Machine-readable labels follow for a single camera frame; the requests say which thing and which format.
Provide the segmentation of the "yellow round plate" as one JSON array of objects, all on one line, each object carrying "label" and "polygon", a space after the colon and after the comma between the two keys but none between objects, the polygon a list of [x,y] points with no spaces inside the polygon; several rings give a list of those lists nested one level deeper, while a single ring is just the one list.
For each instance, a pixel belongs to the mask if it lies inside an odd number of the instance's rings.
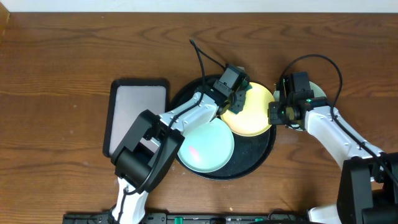
[{"label": "yellow round plate", "polygon": [[272,93],[259,83],[251,82],[250,86],[243,110],[238,114],[227,111],[221,115],[233,133],[244,137],[258,136],[271,127],[268,108],[269,103],[274,101]]}]

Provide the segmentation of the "green yellow sponge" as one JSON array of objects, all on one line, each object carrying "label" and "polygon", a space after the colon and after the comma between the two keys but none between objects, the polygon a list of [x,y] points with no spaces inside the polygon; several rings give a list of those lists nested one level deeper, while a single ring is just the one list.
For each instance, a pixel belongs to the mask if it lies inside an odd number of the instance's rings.
[{"label": "green yellow sponge", "polygon": [[241,86],[239,87],[240,91],[244,91],[247,92],[248,90],[250,90],[252,88],[250,82],[248,81],[243,81]]}]

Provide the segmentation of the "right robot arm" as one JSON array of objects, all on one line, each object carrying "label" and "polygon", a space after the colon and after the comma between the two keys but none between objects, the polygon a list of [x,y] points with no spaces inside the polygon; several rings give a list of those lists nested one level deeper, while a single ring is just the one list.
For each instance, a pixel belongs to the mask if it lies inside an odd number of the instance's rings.
[{"label": "right robot arm", "polygon": [[397,154],[370,144],[305,72],[280,78],[269,123],[317,139],[341,168],[336,203],[311,208],[312,223],[397,223]]}]

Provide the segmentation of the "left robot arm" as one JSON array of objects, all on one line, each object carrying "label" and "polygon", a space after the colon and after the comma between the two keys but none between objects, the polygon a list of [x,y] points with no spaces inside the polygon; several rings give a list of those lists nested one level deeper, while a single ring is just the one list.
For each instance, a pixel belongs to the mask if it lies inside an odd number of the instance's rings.
[{"label": "left robot arm", "polygon": [[139,223],[149,192],[158,186],[174,159],[199,172],[225,166],[234,152],[234,136],[217,119],[216,92],[199,90],[187,102],[166,111],[167,88],[160,80],[123,80],[111,91],[112,112],[104,155],[119,182],[116,223]]}]

